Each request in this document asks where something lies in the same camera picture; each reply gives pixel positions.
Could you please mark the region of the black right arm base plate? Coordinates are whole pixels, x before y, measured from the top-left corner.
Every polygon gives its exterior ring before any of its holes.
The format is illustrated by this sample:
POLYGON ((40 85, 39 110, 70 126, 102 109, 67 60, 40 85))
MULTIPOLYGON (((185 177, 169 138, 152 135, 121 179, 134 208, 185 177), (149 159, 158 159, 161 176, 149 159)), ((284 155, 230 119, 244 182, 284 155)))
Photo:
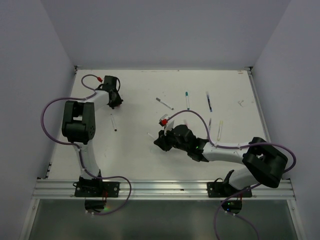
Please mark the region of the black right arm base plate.
MULTIPOLYGON (((230 186, 229 184, 224 184, 222 178, 217 178, 215 181, 209 181, 206 183, 207 195, 209 198, 227 198, 235 193, 240 192, 230 186)), ((251 198, 253 196, 251 190, 247 190, 244 193, 238 194, 235 200, 227 200, 221 205, 222 209, 227 213, 239 214, 243 207, 243 198, 251 198)))

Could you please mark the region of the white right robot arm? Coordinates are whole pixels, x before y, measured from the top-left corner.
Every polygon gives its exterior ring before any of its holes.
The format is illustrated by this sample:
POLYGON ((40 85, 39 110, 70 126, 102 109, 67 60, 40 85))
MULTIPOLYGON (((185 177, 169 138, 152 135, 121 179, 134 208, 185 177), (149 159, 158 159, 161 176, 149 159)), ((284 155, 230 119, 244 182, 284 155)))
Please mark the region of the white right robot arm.
POLYGON ((288 162, 288 158, 260 137, 254 137, 249 147, 229 145, 220 148, 209 140, 196 137, 186 125, 178 125, 170 130, 160 130, 154 141, 165 152, 172 148, 186 152, 196 162, 228 162, 243 165, 238 170, 230 170, 221 183, 213 190, 224 197, 235 196, 241 190, 261 184, 277 188, 288 162))

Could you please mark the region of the grey capped white marker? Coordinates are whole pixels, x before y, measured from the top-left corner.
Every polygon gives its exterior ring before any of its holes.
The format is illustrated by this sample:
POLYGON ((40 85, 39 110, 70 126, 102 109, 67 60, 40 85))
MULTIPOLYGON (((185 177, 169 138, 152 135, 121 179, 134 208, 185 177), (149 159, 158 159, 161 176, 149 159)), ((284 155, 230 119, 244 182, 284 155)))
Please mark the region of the grey capped white marker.
POLYGON ((161 104, 164 105, 165 107, 169 108, 170 110, 172 110, 172 111, 174 110, 174 108, 173 108, 172 106, 168 105, 167 103, 165 103, 164 101, 162 101, 160 98, 156 97, 155 99, 156 99, 156 101, 158 101, 159 103, 161 103, 161 104))

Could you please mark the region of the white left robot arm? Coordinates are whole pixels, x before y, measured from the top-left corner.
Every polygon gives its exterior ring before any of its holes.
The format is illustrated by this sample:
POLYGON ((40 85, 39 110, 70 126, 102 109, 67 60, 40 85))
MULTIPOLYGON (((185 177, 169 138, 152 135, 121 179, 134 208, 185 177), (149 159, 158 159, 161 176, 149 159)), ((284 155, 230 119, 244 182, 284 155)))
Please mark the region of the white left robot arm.
POLYGON ((93 94, 88 97, 70 97, 66 100, 61 132, 67 138, 67 144, 73 145, 78 152, 80 178, 89 180, 86 185, 87 192, 96 197, 104 190, 104 184, 99 181, 104 178, 101 176, 93 150, 96 111, 105 106, 115 109, 123 103, 123 99, 119 94, 121 82, 118 77, 106 75, 102 79, 94 74, 87 74, 82 77, 82 84, 86 77, 95 77, 100 85, 97 88, 90 88, 93 94))

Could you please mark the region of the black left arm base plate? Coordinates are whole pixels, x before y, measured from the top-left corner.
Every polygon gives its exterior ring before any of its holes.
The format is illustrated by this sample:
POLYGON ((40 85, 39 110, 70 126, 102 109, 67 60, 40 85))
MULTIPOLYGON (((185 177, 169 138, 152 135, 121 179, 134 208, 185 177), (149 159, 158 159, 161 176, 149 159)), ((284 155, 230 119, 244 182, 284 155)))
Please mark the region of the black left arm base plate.
POLYGON ((75 197, 86 198, 84 207, 91 214, 102 213, 106 207, 107 198, 119 196, 120 183, 118 181, 104 182, 101 179, 80 177, 72 185, 75 187, 75 197))

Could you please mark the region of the black white marker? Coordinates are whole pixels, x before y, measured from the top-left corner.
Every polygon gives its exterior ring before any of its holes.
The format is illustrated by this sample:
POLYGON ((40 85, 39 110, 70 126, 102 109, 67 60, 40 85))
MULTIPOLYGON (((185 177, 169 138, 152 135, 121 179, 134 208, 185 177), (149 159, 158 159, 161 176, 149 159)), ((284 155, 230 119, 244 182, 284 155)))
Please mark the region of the black white marker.
POLYGON ((115 122, 115 118, 114 118, 113 114, 110 114, 110 118, 111 118, 111 123, 112 123, 113 130, 114 130, 115 132, 117 132, 118 129, 117 129, 116 122, 115 122))

